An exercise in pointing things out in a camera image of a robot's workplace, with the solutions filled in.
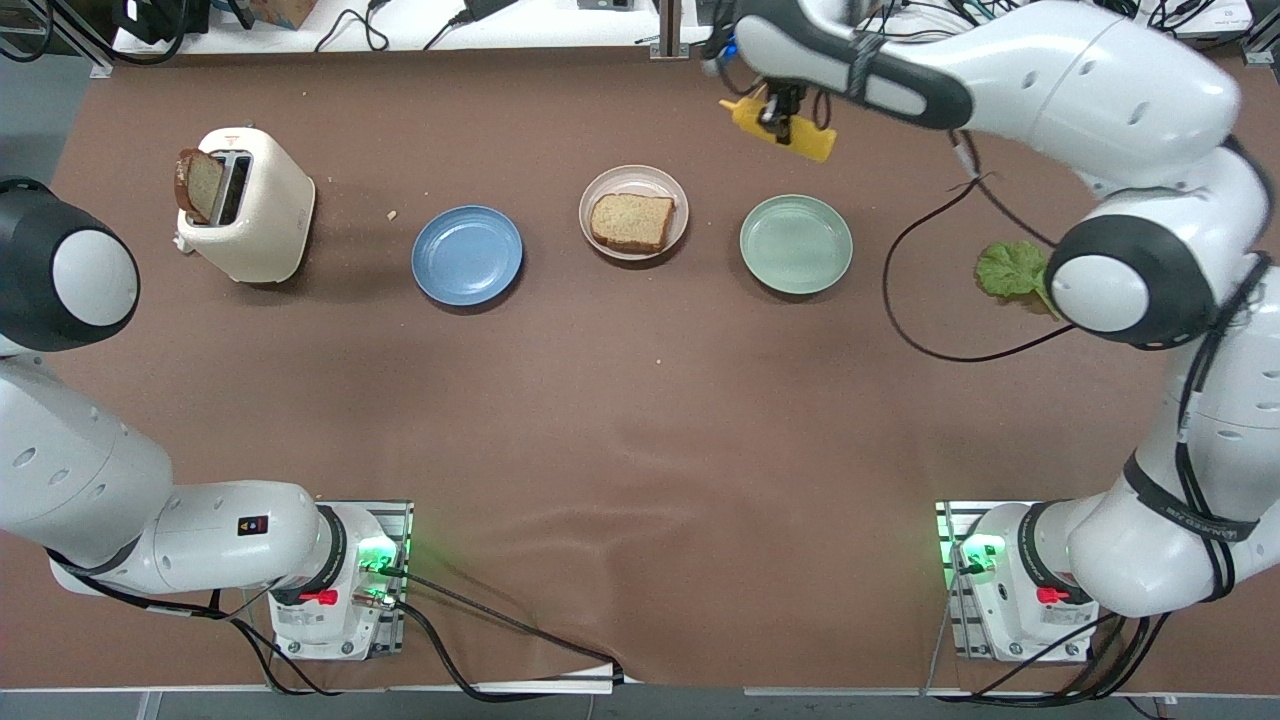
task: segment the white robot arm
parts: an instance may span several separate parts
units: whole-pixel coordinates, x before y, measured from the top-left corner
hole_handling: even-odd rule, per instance
[[[841,0],[733,5],[719,40],[733,33],[771,94],[795,99],[778,88],[817,86],[919,127],[1016,140],[1075,170],[1101,204],[1050,260],[1053,304],[1101,338],[1175,348],[1156,427],[1111,489],[1005,505],[978,524],[977,551],[966,552],[988,570],[975,594],[995,656],[1051,646],[1093,620],[1098,603],[1139,618],[1212,596],[1222,570],[1211,543],[1229,548],[1235,580],[1280,561],[1280,296],[1267,290],[1280,274],[1249,277],[1247,255],[1272,193],[1229,135],[1239,108],[1231,78],[1085,3],[1042,0],[925,44],[854,29],[859,9]],[[796,102],[762,126],[785,126]],[[1247,277],[1253,292],[1180,418],[1206,329]],[[1180,436],[1211,512],[1189,507]]]
[[[376,610],[353,594],[385,591],[366,570],[396,556],[376,519],[288,483],[174,486],[160,446],[44,364],[120,332],[138,284],[110,229],[0,178],[0,530],[44,546],[73,592],[264,588],[292,655],[364,657]]]

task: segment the gray floor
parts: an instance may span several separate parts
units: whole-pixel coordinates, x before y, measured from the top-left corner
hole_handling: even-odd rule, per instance
[[[0,176],[52,178],[67,133],[84,95],[88,63],[46,58],[31,65],[0,61]],[[97,79],[93,82],[110,82]],[[109,181],[110,168],[104,169]],[[246,653],[246,662],[251,659]],[[516,706],[485,706],[458,694],[358,693],[338,698],[291,698],[269,692],[152,696],[155,715],[140,714],[138,693],[0,693],[0,720],[730,720],[730,719],[1018,719],[1032,712],[946,705],[931,698],[748,697],[741,689],[626,687],[609,697],[557,697]],[[1143,707],[1152,708],[1143,700]],[[1036,711],[1043,720],[1140,720],[1120,700],[1066,710]],[[1280,717],[1280,701],[1184,698],[1170,712],[1181,719]]]

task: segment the white plate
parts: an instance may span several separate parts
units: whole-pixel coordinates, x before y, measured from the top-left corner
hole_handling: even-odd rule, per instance
[[[591,237],[591,210],[602,197],[618,192],[648,197],[671,197],[676,201],[676,214],[672,215],[671,224],[667,225],[667,243],[662,246],[662,250],[648,255],[618,252],[612,247],[596,242]],[[685,228],[689,225],[689,197],[685,195],[685,188],[680,187],[680,183],[676,182],[676,178],[658,168],[622,165],[612,170],[605,170],[600,177],[591,181],[591,184],[586,186],[586,192],[582,193],[582,202],[577,206],[577,218],[582,225],[582,234],[586,237],[586,241],[602,255],[608,255],[618,260],[652,260],[675,247],[680,242],[680,238],[685,236]]]

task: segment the plate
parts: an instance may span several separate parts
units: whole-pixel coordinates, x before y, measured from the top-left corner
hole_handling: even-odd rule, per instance
[[[413,243],[417,287],[445,305],[479,305],[507,290],[525,247],[506,215],[463,205],[436,215]]]
[[[605,195],[617,192],[645,195],[649,197],[672,197],[676,200],[676,214],[672,215],[671,224],[667,225],[667,243],[662,246],[662,250],[649,255],[618,252],[607,245],[596,242],[591,237],[591,209]],[[680,242],[680,238],[684,237],[685,228],[689,225],[689,197],[685,195],[685,188],[680,187],[680,183],[676,182],[676,178],[658,168],[622,165],[612,170],[605,170],[600,177],[591,181],[591,184],[586,186],[582,201],[577,206],[577,218],[582,225],[582,234],[586,236],[586,241],[602,255],[608,255],[618,260],[652,260],[675,247]]]
[[[805,195],[780,195],[742,222],[742,260],[762,283],[790,295],[836,284],[854,260],[854,236],[831,205]]]

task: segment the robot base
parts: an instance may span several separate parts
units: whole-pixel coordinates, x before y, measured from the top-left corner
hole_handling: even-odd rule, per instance
[[[951,615],[965,657],[1023,662],[1098,618],[1098,603],[1041,601],[1018,553],[1018,525],[1029,503],[940,502],[940,539],[952,568],[980,565],[952,585]],[[963,543],[959,538],[968,536]],[[980,628],[980,638],[973,637]],[[1037,662],[1083,662],[1093,628],[1050,651]]]
[[[271,626],[275,642],[294,660],[365,660],[388,655],[399,647],[398,638],[387,638],[388,620],[376,607],[353,602],[356,594],[380,597],[401,592],[398,579],[372,571],[378,565],[403,562],[397,542],[384,532],[379,519],[360,502],[325,502],[338,515],[347,532],[347,552],[338,579],[328,588],[325,602],[307,600],[300,605],[282,605],[270,597]],[[406,503],[397,503],[411,518]]]

